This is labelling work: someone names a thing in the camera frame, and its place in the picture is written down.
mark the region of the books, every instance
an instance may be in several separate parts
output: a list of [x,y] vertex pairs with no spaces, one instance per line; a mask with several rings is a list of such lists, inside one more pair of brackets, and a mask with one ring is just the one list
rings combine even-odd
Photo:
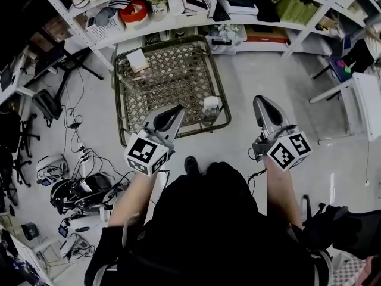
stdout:
[[205,11],[208,9],[204,0],[183,0],[184,7],[191,11]]

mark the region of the shelf post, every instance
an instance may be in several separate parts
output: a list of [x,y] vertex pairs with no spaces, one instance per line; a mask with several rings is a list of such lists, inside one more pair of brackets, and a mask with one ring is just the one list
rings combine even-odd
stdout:
[[68,9],[63,5],[60,0],[48,0],[50,4],[56,9],[61,17],[67,24],[76,32],[78,36],[85,42],[85,44],[94,52],[94,54],[108,67],[110,71],[113,70],[113,65],[105,58],[102,52],[95,48],[93,41],[87,36],[86,32],[78,24],[78,22],[69,16]]
[[316,24],[323,18],[323,16],[331,9],[336,0],[326,0],[324,4],[320,6],[317,12],[309,20],[305,29],[302,30],[298,37],[290,44],[288,50],[282,54],[283,58],[290,56],[297,48],[298,45],[315,29]]

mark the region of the paper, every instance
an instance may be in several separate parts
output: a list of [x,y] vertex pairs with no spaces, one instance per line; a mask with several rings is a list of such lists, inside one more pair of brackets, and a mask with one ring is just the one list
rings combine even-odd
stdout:
[[149,63],[147,62],[142,49],[127,54],[127,59],[129,60],[131,68],[134,72],[139,72],[149,67]]

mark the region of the table leg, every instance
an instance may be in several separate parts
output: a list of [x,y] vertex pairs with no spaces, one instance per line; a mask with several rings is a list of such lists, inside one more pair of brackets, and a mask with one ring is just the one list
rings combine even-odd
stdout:
[[330,90],[328,90],[328,91],[318,95],[317,97],[314,97],[314,98],[310,99],[310,104],[314,104],[316,102],[319,102],[322,99],[327,98],[327,97],[329,97],[332,94],[335,94],[337,91],[343,90],[344,88],[348,87],[351,83],[352,83],[352,80],[349,79],[346,82],[341,83],[340,85],[338,85],[336,87],[333,87],[332,89],[330,89]]

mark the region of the cardboard box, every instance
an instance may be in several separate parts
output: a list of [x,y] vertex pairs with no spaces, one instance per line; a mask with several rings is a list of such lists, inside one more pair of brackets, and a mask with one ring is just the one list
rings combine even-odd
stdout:
[[254,26],[245,25],[247,41],[288,43],[286,32],[280,27],[272,27],[272,32],[258,32]]

